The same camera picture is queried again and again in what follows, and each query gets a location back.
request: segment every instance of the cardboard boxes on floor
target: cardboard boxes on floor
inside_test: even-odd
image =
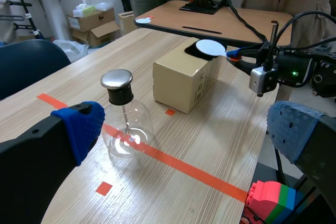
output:
[[[191,56],[184,50],[198,41],[191,38],[153,65],[154,100],[188,113],[218,79],[221,60]]]
[[[106,12],[95,11],[84,18],[68,16],[73,38],[91,47],[99,47],[116,39],[119,26],[115,23],[114,9]]]

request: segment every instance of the orange tape square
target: orange tape square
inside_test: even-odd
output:
[[[106,196],[106,194],[110,191],[110,189],[112,188],[112,185],[103,182],[100,184],[100,186],[97,188],[96,192]]]
[[[172,115],[175,114],[175,111],[173,111],[171,109],[167,109],[166,114],[172,116]]]

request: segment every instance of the wooden table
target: wooden table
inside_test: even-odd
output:
[[[0,142],[15,138],[47,117],[45,93],[68,105],[108,105],[100,77],[115,68],[134,75],[135,97],[150,110],[157,148],[248,191],[276,91],[258,98],[248,76],[224,58],[219,80],[189,113],[165,114],[153,100],[152,63],[186,37],[138,29],[1,101]],[[106,196],[96,189],[113,187]],[[244,203],[146,154],[109,156],[101,138],[61,185],[44,223],[238,223]]]
[[[228,45],[235,47],[250,46],[260,43],[261,40],[241,23],[229,7],[223,7],[214,15],[186,12],[179,10],[186,1],[174,0],[161,5],[138,18],[154,16],[148,24],[138,24],[139,27],[166,31],[195,38],[215,38],[225,40]],[[240,16],[250,25],[264,34],[270,40],[273,24],[272,20],[279,21],[279,29],[292,16],[287,13],[266,12],[237,8]],[[290,44],[291,26],[280,37],[279,45]]]

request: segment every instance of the orange tape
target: orange tape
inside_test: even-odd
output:
[[[110,191],[110,189],[112,188],[112,185],[103,182],[100,184],[100,186],[97,188],[96,192],[106,196],[106,194]]]
[[[174,115],[175,111],[171,110],[171,109],[167,109],[167,111],[165,112],[167,115]]]
[[[47,97],[48,99],[41,99],[47,103],[49,103],[50,105],[56,107],[56,105],[60,105],[60,104],[63,104],[66,106],[65,103],[62,103],[46,94],[42,94],[43,95],[43,98]],[[176,170],[179,170],[180,172],[188,175],[188,176],[191,176],[203,183],[205,183],[206,185],[208,186],[211,186],[213,188],[215,188],[216,190],[219,190],[241,202],[244,202],[245,203],[245,200],[246,200],[246,197],[247,197],[247,192],[234,186],[234,185],[231,185],[229,184],[228,182],[225,182],[219,178],[216,178],[215,176],[209,174],[209,173],[206,173],[190,164],[187,164],[186,162],[183,162],[167,153],[164,153],[162,151],[159,151],[158,149],[154,148],[154,147],[151,147],[150,145],[147,145],[145,143],[140,143],[140,144],[137,144],[135,141],[132,141],[130,142],[129,139],[131,138],[130,135],[127,135],[127,134],[124,134],[123,132],[113,128],[112,126],[109,126],[107,124],[103,124],[103,129],[105,132],[107,132],[109,135],[111,135],[112,137],[121,137],[121,140],[122,141],[126,141],[130,146],[132,146],[134,149],[140,151],[140,152],[143,152],[145,154],[147,154],[148,156],[151,156],[153,158],[155,158],[156,160],[166,164],[166,165],[169,165],[170,167],[176,169]]]
[[[67,105],[65,103],[60,102],[60,101],[56,100],[55,98],[48,96],[47,94],[40,94],[37,98],[46,102],[46,103],[49,103],[56,110],[60,110],[60,109],[63,109],[63,108],[67,107]]]

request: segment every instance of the white sticker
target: white sticker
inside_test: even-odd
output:
[[[226,56],[225,47],[214,40],[201,39],[196,42],[196,47],[199,51],[211,56]]]
[[[139,18],[139,19],[136,19],[135,22],[137,22],[139,24],[147,24],[147,23],[151,22],[151,18],[150,17],[148,17],[148,18]]]
[[[69,24],[72,28],[80,29],[79,21],[76,18],[69,17]]]

